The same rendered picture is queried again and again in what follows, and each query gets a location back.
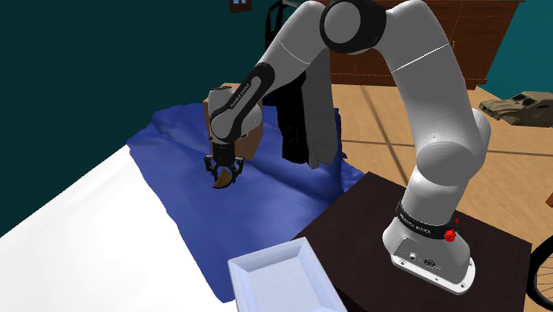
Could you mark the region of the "white rectangular tray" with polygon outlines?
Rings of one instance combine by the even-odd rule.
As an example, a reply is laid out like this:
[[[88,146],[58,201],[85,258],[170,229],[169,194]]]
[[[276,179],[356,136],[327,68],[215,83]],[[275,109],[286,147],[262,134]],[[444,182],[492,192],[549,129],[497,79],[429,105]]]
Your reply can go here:
[[[228,260],[238,312],[347,312],[306,238]]]

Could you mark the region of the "dark robot stand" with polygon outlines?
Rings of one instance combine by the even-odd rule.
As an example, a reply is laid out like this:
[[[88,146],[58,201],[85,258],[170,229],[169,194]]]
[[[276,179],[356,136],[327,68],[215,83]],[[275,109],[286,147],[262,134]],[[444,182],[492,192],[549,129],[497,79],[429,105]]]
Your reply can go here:
[[[368,173],[300,233],[348,312],[524,312],[530,243],[467,214],[458,215],[476,269],[467,293],[452,294],[395,267],[382,234],[403,193]]]

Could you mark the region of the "grey hanging garment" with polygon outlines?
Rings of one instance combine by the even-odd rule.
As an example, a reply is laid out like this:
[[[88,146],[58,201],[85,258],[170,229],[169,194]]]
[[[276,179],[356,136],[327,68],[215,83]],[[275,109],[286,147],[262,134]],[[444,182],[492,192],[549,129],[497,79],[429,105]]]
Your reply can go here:
[[[305,72],[302,85],[308,164],[330,165],[338,150],[338,138],[331,91],[330,52],[323,49]]]

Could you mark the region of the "blue blanket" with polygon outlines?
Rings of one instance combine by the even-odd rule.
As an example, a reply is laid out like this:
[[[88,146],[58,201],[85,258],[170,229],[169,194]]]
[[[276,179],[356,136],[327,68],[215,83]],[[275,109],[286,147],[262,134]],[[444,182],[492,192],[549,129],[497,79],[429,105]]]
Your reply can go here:
[[[283,159],[274,106],[263,108],[263,134],[232,185],[217,190],[206,171],[204,107],[156,112],[127,145],[144,180],[176,223],[214,295],[234,298],[228,261],[292,239],[359,181],[363,173],[337,152],[312,169]]]

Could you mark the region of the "white bed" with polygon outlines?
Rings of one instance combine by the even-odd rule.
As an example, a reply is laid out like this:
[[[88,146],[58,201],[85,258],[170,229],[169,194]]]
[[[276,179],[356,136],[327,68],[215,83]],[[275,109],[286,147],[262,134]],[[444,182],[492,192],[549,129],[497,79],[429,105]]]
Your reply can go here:
[[[123,146],[0,238],[0,312],[237,312]]]

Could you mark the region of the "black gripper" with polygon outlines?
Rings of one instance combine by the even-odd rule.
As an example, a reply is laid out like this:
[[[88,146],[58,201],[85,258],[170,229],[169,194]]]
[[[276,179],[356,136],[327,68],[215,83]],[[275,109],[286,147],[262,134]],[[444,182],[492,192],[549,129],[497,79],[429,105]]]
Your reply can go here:
[[[204,157],[206,170],[213,176],[214,181],[217,182],[219,178],[219,166],[230,168],[232,174],[231,181],[235,183],[244,168],[244,159],[235,155],[235,144],[212,143],[212,147],[213,156],[206,155]]]

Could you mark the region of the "tan toy vehicle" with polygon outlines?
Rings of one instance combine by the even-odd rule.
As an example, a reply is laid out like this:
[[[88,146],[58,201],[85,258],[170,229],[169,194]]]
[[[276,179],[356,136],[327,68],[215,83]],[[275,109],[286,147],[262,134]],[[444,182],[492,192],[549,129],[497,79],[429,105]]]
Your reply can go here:
[[[553,93],[523,91],[503,100],[487,100],[479,109],[496,120],[513,126],[553,127]]]

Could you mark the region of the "brown cardboard box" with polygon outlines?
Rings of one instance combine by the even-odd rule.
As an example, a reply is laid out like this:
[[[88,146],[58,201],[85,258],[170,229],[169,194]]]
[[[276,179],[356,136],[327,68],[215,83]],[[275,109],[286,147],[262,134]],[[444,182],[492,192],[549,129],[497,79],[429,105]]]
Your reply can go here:
[[[210,93],[214,91],[215,93],[225,92],[229,89],[236,90],[239,87],[238,83],[225,82],[221,86],[213,87],[208,91],[209,95],[203,101],[204,114],[206,119],[206,131],[209,138],[209,148],[210,152],[213,151],[213,140],[211,139],[212,133],[210,129],[210,109],[213,108],[213,105],[209,104],[211,99]],[[263,123],[261,122],[255,129],[252,129],[247,135],[239,138],[235,142],[235,155],[245,160],[252,160],[257,148],[261,142],[263,135]]]

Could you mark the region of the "black metal frame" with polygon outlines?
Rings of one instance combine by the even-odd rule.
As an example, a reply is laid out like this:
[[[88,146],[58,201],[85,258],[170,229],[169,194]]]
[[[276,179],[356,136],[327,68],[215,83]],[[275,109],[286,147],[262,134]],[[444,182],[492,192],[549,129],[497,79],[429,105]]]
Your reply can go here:
[[[293,0],[277,0],[268,10],[265,20],[264,43],[267,50],[284,24],[284,10],[288,7],[298,8],[300,4]]]

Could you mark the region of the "brown wooden dresser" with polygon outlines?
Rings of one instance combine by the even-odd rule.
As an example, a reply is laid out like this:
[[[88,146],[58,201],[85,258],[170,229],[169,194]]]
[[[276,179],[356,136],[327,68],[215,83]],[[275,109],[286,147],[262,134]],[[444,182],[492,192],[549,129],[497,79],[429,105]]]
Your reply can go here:
[[[518,5],[525,0],[423,0],[441,24],[465,79],[473,90],[487,82]],[[393,86],[393,77],[381,54],[331,53],[331,81],[335,84]]]

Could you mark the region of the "black bicycle wheel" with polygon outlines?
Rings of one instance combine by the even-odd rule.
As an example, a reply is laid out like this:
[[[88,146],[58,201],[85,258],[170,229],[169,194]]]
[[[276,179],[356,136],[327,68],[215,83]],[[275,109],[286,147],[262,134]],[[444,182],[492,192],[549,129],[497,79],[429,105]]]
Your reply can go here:
[[[553,312],[553,235],[531,253],[526,294],[537,305]]]

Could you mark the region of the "brown curved object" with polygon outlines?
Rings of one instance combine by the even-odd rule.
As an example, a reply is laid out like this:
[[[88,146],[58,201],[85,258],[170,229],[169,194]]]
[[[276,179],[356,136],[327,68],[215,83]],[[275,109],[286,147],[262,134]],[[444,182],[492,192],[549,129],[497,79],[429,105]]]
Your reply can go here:
[[[215,189],[223,189],[223,188],[226,188],[226,187],[230,186],[233,182],[234,182],[233,174],[230,171],[228,171],[227,169],[223,169],[219,173],[216,181],[214,182],[213,187]]]

